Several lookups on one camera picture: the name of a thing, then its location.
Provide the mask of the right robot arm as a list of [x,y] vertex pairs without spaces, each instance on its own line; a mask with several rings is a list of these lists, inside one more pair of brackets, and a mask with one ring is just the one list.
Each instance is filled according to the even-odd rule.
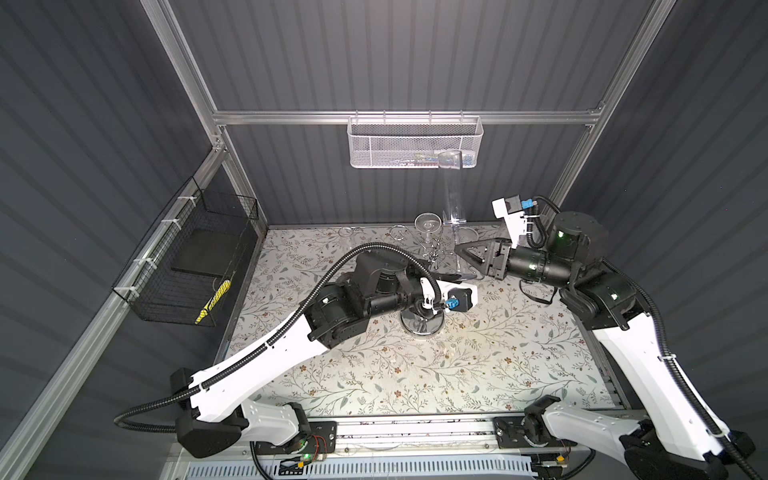
[[534,447],[569,440],[614,458],[638,479],[725,479],[737,465],[758,478],[755,446],[707,405],[669,348],[651,296],[605,259],[608,231],[592,216],[559,212],[539,249],[510,239],[478,240],[455,253],[482,275],[541,283],[557,290],[582,328],[614,359],[639,398],[643,420],[603,416],[544,395],[524,411],[521,428]]

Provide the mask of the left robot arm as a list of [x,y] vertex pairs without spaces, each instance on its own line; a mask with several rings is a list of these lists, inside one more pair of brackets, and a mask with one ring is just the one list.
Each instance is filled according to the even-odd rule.
[[413,254],[371,242],[345,255],[275,329],[234,356],[189,375],[192,396],[175,422],[178,443],[193,457],[219,454],[239,441],[299,449],[311,437],[303,408],[256,402],[263,386],[303,362],[365,333],[371,320],[406,312],[425,322],[466,313],[475,285],[438,279]]

